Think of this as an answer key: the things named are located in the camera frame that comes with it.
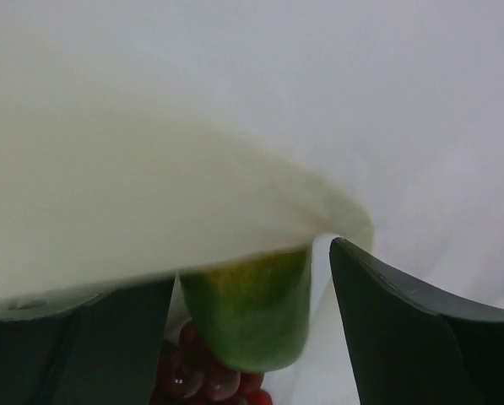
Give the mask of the dark red fake grapes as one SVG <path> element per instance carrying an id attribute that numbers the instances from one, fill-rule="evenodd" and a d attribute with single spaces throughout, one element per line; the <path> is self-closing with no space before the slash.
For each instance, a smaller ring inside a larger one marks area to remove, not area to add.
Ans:
<path id="1" fill-rule="evenodd" d="M 164 339 L 151 404 L 273 405 L 264 374 L 243 373 L 220 363 L 204 345 L 192 321 L 177 340 Z"/>

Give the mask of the green orange fake mango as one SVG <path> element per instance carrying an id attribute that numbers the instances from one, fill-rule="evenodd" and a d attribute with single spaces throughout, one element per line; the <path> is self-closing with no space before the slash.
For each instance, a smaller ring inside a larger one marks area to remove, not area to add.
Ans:
<path id="1" fill-rule="evenodd" d="M 311 253 L 298 246 L 180 275 L 189 314 L 218 361 L 265 373 L 299 359 L 310 325 Z"/>

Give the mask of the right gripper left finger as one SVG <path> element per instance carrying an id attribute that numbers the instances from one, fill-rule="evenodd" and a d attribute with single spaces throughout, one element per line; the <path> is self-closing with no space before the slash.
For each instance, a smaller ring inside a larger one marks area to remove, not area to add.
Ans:
<path id="1" fill-rule="evenodd" d="M 0 405 L 149 403 L 173 286 L 168 278 L 69 315 L 0 321 Z"/>

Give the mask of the translucent plastic avocado-print bag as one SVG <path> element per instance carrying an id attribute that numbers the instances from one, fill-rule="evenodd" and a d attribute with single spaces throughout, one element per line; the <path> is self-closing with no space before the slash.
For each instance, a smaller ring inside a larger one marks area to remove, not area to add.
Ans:
<path id="1" fill-rule="evenodd" d="M 504 309 L 504 1 L 0 1 L 0 321 L 312 248 L 278 404 L 363 404 L 344 238 Z"/>

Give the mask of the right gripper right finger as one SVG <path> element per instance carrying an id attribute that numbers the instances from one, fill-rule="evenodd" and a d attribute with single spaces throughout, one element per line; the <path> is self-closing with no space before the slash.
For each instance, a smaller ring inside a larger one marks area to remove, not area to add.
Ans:
<path id="1" fill-rule="evenodd" d="M 329 261 L 363 404 L 504 405 L 504 309 L 439 289 L 344 238 Z"/>

